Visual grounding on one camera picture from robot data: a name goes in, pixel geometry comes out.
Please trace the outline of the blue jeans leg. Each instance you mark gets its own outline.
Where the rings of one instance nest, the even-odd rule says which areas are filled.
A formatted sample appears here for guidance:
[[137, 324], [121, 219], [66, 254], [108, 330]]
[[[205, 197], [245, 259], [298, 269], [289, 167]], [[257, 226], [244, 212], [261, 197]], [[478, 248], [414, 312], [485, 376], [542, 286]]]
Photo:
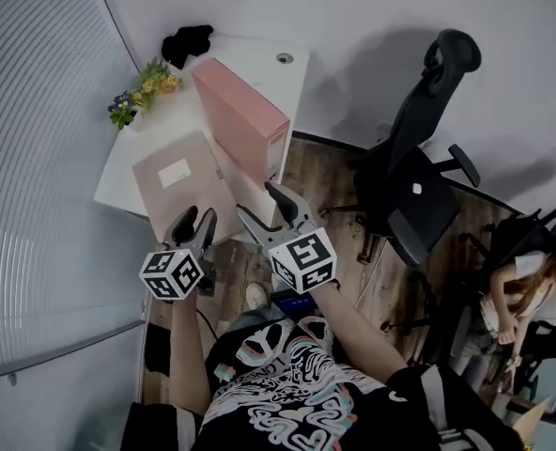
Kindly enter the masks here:
[[238, 315], [223, 333], [223, 337], [244, 340], [253, 336], [257, 331], [285, 318], [286, 314], [274, 303], [263, 305]]

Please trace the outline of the person's right forearm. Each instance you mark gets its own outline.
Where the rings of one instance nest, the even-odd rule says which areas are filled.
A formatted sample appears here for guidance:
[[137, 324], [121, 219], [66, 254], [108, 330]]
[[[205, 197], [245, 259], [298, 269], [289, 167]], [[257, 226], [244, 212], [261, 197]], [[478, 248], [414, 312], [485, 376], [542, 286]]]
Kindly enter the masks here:
[[375, 328], [333, 282], [313, 288], [311, 296], [329, 323], [352, 365], [386, 382], [408, 365], [397, 349]]

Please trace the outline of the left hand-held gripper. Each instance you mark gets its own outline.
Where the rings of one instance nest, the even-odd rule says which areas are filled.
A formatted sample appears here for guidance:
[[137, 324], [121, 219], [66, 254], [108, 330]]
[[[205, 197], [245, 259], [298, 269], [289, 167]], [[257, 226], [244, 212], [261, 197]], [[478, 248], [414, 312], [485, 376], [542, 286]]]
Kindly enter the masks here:
[[[217, 213], [213, 208], [207, 209], [194, 233], [197, 215], [196, 206], [183, 211], [169, 226], [166, 243], [158, 243], [145, 257], [139, 278], [156, 300], [184, 301], [192, 293], [207, 297], [215, 293], [216, 271], [209, 260], [209, 249]], [[169, 244], [182, 245], [176, 248]]]

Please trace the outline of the black cloth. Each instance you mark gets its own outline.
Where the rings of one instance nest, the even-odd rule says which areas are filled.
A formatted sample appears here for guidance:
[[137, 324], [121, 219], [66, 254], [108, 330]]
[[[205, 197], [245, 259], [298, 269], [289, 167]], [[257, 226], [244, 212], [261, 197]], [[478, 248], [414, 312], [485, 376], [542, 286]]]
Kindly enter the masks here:
[[184, 26], [162, 42], [162, 58], [182, 70], [190, 56], [205, 54], [210, 48], [214, 28], [209, 24]]

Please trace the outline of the white window blinds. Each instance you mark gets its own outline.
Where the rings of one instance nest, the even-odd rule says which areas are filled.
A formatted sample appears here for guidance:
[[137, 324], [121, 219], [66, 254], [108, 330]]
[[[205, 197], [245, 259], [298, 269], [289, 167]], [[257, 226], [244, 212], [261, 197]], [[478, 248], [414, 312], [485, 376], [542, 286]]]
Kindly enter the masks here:
[[0, 0], [0, 451], [119, 451], [148, 224], [98, 203], [136, 68], [104, 0]]

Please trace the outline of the cardboard panel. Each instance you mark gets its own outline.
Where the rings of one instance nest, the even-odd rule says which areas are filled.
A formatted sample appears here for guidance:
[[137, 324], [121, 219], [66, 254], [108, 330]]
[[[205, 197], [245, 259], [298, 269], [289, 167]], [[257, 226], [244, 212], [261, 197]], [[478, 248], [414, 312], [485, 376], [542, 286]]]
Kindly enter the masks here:
[[512, 429], [518, 434], [525, 446], [530, 444], [538, 423], [541, 421], [544, 413], [548, 410], [551, 397], [547, 397], [540, 403], [532, 406], [528, 411], [523, 413], [512, 425]]

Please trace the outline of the person's left forearm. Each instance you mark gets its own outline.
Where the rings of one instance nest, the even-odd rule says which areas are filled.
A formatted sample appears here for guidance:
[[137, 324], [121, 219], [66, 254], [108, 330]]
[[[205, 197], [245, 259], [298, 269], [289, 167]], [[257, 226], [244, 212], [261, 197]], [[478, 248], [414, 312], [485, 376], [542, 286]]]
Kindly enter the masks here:
[[209, 380], [196, 312], [196, 293], [172, 304], [169, 401], [204, 415], [211, 401]]

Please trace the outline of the pink file box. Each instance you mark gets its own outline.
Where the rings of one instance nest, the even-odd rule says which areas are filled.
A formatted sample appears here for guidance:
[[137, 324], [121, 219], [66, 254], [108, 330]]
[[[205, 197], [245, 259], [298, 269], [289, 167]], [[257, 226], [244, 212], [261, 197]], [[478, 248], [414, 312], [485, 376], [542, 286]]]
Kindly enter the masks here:
[[289, 118], [215, 58], [192, 70], [213, 138], [259, 187], [279, 174]]

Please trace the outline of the beige file box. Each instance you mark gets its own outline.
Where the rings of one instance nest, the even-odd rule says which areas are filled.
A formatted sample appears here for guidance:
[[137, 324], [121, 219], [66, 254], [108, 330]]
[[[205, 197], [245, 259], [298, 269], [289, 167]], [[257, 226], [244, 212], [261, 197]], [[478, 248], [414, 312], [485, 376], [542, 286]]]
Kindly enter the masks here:
[[241, 231], [235, 199], [208, 140], [192, 132], [147, 156], [132, 167], [147, 216], [159, 241], [189, 207], [217, 214], [213, 241], [231, 239]]

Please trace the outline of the purple flower potted plant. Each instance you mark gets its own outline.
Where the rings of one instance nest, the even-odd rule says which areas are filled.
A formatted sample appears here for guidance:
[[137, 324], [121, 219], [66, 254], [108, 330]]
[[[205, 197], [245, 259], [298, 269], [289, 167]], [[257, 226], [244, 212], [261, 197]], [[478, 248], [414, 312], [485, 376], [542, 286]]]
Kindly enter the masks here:
[[122, 131], [127, 125], [134, 121], [137, 114], [131, 93], [124, 91], [115, 96], [114, 101], [107, 107], [111, 122]]

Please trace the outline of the black office chair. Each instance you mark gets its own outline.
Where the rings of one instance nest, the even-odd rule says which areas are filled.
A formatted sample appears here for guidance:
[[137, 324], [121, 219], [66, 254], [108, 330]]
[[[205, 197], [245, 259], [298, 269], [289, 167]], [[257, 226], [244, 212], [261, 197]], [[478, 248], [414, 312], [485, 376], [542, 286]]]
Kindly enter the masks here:
[[[438, 33], [428, 47], [421, 78], [403, 100], [389, 137], [349, 161], [356, 203], [319, 209], [322, 218], [354, 212], [364, 229], [359, 262], [369, 263], [378, 239], [386, 239], [408, 266], [421, 264], [459, 213], [444, 173], [460, 169], [473, 187], [481, 177], [458, 145], [447, 161], [432, 162], [420, 146], [433, 136], [463, 77], [479, 69], [481, 51], [474, 39], [457, 29]], [[412, 192], [412, 184], [423, 187]]]
[[[451, 366], [464, 345], [466, 333], [471, 325], [472, 309], [487, 292], [482, 294], [473, 286], [473, 282], [463, 283], [460, 288], [444, 294], [441, 301], [437, 302], [423, 273], [413, 273], [410, 281], [421, 286], [425, 292], [425, 303], [429, 306], [428, 316], [425, 318], [428, 335], [422, 347], [424, 360], [443, 362]], [[511, 348], [506, 346], [496, 350], [491, 360], [498, 353], [508, 361]]]
[[556, 208], [544, 217], [539, 216], [540, 212], [537, 210], [531, 215], [514, 213], [497, 225], [486, 225], [485, 231], [491, 236], [489, 248], [468, 232], [461, 233], [458, 240], [471, 242], [485, 258], [483, 269], [486, 272], [495, 271], [516, 256], [532, 251], [549, 253], [556, 249]]

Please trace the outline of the black printed T-shirt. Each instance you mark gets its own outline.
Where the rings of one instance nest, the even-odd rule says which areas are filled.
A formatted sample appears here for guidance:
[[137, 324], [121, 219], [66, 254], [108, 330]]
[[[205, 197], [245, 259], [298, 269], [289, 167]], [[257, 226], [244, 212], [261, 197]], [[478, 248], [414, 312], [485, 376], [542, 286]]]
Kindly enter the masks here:
[[224, 334], [206, 367], [203, 414], [133, 404], [120, 451], [523, 451], [449, 367], [378, 381], [348, 365], [321, 317]]

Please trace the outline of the white shoe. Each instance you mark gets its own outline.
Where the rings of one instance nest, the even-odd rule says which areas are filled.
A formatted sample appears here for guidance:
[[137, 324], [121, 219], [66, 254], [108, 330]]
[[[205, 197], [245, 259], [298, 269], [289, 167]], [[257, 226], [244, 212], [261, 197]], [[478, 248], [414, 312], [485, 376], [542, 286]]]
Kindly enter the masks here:
[[247, 286], [245, 299], [250, 310], [267, 307], [270, 303], [265, 289], [258, 283], [251, 283]]

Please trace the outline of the yellow flower bouquet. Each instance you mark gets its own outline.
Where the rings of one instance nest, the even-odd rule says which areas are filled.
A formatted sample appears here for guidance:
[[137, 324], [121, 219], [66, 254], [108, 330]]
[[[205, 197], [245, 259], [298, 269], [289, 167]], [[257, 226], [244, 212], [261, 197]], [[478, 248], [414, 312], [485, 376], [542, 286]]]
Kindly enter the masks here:
[[182, 80], [168, 65], [153, 59], [140, 72], [138, 86], [131, 94], [137, 106], [149, 109], [159, 95], [173, 93], [181, 86]]

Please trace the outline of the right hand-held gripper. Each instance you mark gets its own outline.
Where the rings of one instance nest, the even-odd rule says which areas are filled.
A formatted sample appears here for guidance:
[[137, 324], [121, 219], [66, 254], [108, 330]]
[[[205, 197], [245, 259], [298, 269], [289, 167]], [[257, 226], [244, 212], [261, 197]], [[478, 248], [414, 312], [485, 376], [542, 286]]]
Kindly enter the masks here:
[[308, 202], [282, 184], [266, 181], [264, 186], [288, 228], [269, 227], [240, 204], [236, 214], [254, 241], [262, 246], [273, 273], [298, 294], [333, 280], [337, 255]]

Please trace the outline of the black device with blue screen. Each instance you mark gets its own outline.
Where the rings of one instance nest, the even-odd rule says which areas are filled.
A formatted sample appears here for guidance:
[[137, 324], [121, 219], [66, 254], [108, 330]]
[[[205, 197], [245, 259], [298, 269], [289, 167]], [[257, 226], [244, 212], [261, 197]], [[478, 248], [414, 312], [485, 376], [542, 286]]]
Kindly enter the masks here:
[[270, 300], [288, 316], [307, 316], [317, 310], [317, 304], [306, 292], [299, 294], [292, 289], [272, 292]]

